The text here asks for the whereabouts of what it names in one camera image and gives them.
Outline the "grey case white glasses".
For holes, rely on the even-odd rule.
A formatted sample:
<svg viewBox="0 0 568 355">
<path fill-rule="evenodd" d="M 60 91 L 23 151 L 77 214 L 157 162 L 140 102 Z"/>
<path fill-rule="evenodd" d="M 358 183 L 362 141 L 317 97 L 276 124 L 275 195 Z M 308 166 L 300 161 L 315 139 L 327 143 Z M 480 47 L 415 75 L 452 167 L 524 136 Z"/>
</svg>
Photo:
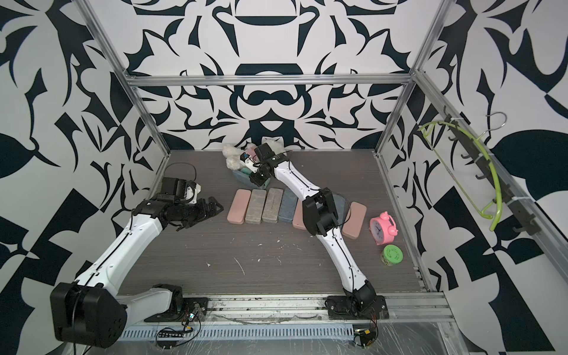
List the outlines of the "grey case white glasses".
<svg viewBox="0 0 568 355">
<path fill-rule="evenodd" d="M 291 223 L 294 220 L 298 197 L 290 189 L 285 189 L 278 213 L 278 221 Z"/>
</svg>

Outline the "teal case yellow glasses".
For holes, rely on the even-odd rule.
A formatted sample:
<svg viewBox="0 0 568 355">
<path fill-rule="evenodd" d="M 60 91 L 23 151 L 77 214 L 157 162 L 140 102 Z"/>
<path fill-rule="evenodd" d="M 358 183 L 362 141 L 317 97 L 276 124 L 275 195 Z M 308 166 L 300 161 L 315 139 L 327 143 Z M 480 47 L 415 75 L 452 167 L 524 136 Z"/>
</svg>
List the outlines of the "teal case yellow glasses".
<svg viewBox="0 0 568 355">
<path fill-rule="evenodd" d="M 282 189 L 271 188 L 266 196 L 263 208 L 262 221 L 266 223 L 278 222 L 278 215 L 283 199 L 284 191 Z"/>
</svg>

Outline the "teal case black sunglasses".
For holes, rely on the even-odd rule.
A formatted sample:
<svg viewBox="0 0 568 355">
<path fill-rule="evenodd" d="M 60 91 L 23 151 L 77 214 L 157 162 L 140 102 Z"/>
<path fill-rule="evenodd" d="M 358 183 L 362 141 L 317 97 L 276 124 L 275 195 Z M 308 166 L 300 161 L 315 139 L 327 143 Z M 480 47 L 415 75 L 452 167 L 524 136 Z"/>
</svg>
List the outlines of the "teal case black sunglasses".
<svg viewBox="0 0 568 355">
<path fill-rule="evenodd" d="M 261 224 L 263 209 L 266 202 L 266 190 L 254 189 L 251 191 L 245 222 L 248 224 Z"/>
</svg>

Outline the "pink case red glasses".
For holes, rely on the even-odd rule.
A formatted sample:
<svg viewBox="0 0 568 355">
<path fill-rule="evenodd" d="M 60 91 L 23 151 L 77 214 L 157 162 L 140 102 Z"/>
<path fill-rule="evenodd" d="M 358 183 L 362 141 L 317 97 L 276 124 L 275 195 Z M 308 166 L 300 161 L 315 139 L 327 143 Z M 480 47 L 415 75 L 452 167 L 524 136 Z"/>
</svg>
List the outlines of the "pink case red glasses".
<svg viewBox="0 0 568 355">
<path fill-rule="evenodd" d="M 230 224 L 242 225 L 245 223 L 250 198 L 251 190 L 238 189 L 236 191 L 227 215 L 227 220 Z"/>
</svg>

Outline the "pink case thin glasses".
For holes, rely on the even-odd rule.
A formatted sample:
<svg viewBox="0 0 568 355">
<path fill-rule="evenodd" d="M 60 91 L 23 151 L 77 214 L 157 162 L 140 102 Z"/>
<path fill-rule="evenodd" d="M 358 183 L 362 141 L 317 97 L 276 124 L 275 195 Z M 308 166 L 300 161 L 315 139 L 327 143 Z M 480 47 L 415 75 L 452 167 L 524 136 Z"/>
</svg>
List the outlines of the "pink case thin glasses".
<svg viewBox="0 0 568 355">
<path fill-rule="evenodd" d="M 292 220 L 292 226 L 295 229 L 306 231 L 305 224 L 303 222 L 303 202 L 297 201 L 296 209 L 294 211 L 294 217 Z"/>
</svg>

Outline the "grey case black sunglasses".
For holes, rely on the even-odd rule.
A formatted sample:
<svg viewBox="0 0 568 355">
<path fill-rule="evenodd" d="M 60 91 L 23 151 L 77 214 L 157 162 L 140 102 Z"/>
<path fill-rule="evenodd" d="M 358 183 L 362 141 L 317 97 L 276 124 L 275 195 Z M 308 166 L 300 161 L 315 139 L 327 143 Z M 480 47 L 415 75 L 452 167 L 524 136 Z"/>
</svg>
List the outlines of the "grey case black sunglasses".
<svg viewBox="0 0 568 355">
<path fill-rule="evenodd" d="M 342 225 L 348 214 L 348 201 L 342 196 L 333 193 L 334 203 L 338 214 L 338 223 Z"/>
</svg>

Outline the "pink case purple glasses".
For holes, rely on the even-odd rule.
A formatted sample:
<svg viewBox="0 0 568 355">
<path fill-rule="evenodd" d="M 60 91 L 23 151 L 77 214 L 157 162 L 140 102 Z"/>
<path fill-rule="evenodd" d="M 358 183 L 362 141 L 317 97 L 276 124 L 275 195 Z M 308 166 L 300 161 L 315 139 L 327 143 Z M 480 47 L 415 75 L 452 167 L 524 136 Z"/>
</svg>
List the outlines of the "pink case purple glasses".
<svg viewBox="0 0 568 355">
<path fill-rule="evenodd" d="M 365 220 L 367 207 L 358 202 L 352 202 L 348 211 L 348 216 L 342 227 L 344 237 L 356 240 L 362 230 Z"/>
</svg>

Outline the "grey teal case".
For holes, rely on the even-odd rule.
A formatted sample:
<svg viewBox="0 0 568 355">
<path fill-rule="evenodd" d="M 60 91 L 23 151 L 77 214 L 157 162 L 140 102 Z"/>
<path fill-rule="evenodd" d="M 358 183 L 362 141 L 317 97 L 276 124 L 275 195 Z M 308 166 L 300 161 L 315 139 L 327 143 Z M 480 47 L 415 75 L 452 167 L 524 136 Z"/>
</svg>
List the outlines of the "grey teal case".
<svg viewBox="0 0 568 355">
<path fill-rule="evenodd" d="M 246 170 L 235 170 L 232 172 L 234 178 L 246 185 L 250 189 L 262 189 L 266 190 L 271 182 L 271 178 L 261 171 L 258 172 L 248 172 Z"/>
</svg>

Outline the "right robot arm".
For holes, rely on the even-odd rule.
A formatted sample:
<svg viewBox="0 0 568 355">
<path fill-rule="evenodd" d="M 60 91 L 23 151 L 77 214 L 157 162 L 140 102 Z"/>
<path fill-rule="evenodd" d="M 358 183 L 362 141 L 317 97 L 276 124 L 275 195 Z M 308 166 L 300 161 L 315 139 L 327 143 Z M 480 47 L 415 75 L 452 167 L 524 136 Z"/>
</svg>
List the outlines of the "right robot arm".
<svg viewBox="0 0 568 355">
<path fill-rule="evenodd" d="M 377 294 L 343 239 L 332 191 L 310 182 L 296 169 L 286 152 L 276 153 L 267 143 L 255 148 L 254 152 L 256 161 L 242 159 L 251 170 L 250 181 L 261 186 L 267 179 L 274 177 L 297 196 L 302 204 L 304 226 L 328 252 L 340 275 L 344 293 L 352 307 L 351 313 L 361 313 L 368 309 L 376 300 Z"/>
</svg>

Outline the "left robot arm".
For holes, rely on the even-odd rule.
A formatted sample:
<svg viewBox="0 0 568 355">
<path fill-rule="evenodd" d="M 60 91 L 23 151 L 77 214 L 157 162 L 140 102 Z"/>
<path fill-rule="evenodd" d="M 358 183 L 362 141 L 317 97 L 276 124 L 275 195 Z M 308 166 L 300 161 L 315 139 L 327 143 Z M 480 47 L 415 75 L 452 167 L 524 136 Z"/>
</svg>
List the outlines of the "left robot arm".
<svg viewBox="0 0 568 355">
<path fill-rule="evenodd" d="M 142 201 L 108 249 L 71 283 L 58 284 L 50 295 L 57 340 L 109 348 L 126 328 L 156 317 L 179 319 L 186 313 L 181 287 L 154 285 L 148 291 L 118 299 L 130 269 L 167 226 L 189 229 L 222 213 L 213 197 L 200 198 L 191 180 L 164 178 L 161 189 Z"/>
</svg>

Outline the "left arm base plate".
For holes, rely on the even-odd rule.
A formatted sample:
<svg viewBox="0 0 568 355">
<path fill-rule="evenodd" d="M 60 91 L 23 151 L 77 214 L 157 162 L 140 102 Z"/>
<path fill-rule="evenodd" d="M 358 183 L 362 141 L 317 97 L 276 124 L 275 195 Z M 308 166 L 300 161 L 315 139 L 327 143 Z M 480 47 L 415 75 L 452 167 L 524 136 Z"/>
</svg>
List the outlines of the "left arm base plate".
<svg viewBox="0 0 568 355">
<path fill-rule="evenodd" d="M 144 322 L 186 322 L 191 316 L 193 318 L 190 322 L 204 320 L 208 303 L 208 297 L 185 297 L 182 301 L 174 300 L 166 312 L 148 317 Z"/>
</svg>

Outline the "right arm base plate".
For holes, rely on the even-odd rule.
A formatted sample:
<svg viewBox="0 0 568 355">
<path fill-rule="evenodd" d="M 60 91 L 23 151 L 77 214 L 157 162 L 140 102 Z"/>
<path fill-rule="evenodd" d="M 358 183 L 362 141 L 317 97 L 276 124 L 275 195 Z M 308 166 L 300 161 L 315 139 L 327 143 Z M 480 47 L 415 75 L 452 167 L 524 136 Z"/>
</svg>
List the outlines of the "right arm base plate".
<svg viewBox="0 0 568 355">
<path fill-rule="evenodd" d="M 366 306 L 346 296 L 329 296 L 324 302 L 330 319 L 334 320 L 388 320 L 390 318 L 386 300 L 377 295 Z"/>
</svg>

